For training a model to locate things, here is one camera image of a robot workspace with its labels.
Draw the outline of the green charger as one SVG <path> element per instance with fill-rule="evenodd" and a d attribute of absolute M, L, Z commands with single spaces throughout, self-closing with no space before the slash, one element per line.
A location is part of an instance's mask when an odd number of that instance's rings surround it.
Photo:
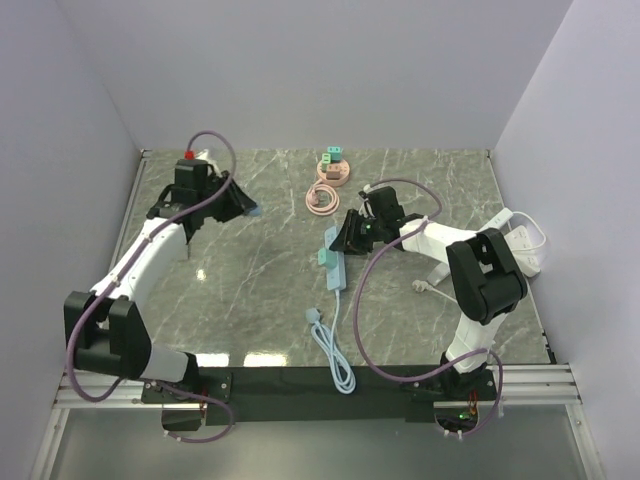
<path fill-rule="evenodd" d="M 339 255 L 337 252 L 323 247 L 317 253 L 317 260 L 320 266 L 323 266 L 330 271 L 338 267 Z"/>

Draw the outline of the blue long power strip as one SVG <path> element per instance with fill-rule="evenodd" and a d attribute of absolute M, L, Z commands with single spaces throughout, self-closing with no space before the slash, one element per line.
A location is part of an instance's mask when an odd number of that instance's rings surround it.
<path fill-rule="evenodd" d="M 324 246 L 317 253 L 318 264 L 326 270 L 326 287 L 329 291 L 342 291 L 347 286 L 344 254 L 330 249 L 337 235 L 336 226 L 327 228 Z"/>

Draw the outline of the white square charger plug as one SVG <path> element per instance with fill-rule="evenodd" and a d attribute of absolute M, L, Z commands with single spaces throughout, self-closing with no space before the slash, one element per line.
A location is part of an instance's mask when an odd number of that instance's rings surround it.
<path fill-rule="evenodd" d="M 188 261 L 191 256 L 191 245 L 189 243 L 185 244 L 181 249 L 181 253 L 178 257 L 179 261 Z"/>

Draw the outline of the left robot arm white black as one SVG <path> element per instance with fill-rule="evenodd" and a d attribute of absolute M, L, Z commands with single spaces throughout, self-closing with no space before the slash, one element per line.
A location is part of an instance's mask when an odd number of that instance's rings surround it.
<path fill-rule="evenodd" d="M 117 381 L 164 383 L 179 402 L 201 392 L 196 357 L 155 344 L 141 311 L 155 284 L 187 254 L 206 220 L 225 223 L 259 212 L 231 171 L 218 172 L 211 163 L 191 157 L 177 161 L 173 182 L 149 208 L 138 236 L 116 266 L 91 289 L 74 291 L 64 302 L 66 372 L 82 398 L 98 399 L 80 387 L 78 370 Z"/>

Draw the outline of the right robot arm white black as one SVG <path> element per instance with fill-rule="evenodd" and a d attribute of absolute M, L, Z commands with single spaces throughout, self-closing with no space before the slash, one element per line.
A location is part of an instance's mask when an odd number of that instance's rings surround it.
<path fill-rule="evenodd" d="M 362 191 L 365 212 L 347 211 L 330 249 L 365 255 L 382 242 L 400 251 L 445 264 L 461 311 L 454 338 L 441 366 L 421 377 L 439 376 L 444 395 L 460 399 L 486 368 L 494 338 L 506 317 L 528 293 L 527 282 L 500 229 L 479 231 L 449 227 L 417 213 L 407 214 L 390 186 Z"/>

